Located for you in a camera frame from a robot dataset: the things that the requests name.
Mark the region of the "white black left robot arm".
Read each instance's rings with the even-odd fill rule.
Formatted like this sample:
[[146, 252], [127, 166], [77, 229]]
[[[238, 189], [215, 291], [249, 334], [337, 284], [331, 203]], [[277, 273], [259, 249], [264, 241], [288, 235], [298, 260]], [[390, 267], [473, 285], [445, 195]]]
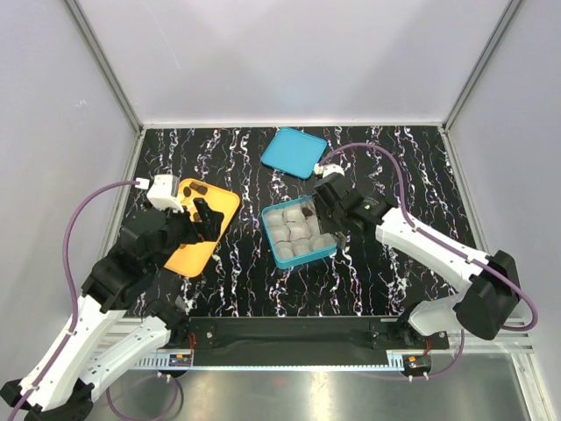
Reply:
[[132, 333], [93, 354], [178, 248], [218, 240], [223, 213], [202, 198], [194, 206], [196, 218], [188, 210], [151, 207], [122, 227], [115, 245], [92, 267], [71, 318], [47, 354], [26, 377], [2, 386], [1, 397], [14, 411], [26, 410], [29, 420], [83, 420], [141, 357], [192, 343], [184, 310], [156, 301]]

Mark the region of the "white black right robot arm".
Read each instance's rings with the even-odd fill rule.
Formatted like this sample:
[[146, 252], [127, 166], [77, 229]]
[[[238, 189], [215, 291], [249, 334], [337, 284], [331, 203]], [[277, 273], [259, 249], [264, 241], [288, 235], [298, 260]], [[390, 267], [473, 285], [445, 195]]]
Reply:
[[517, 269], [508, 253], [489, 255], [463, 246], [414, 220], [395, 199], [363, 196], [339, 173], [321, 176], [312, 197], [322, 232], [373, 236], [455, 289], [453, 296], [409, 305], [383, 333], [387, 342], [414, 348], [436, 333], [460, 329], [493, 340], [519, 303]]

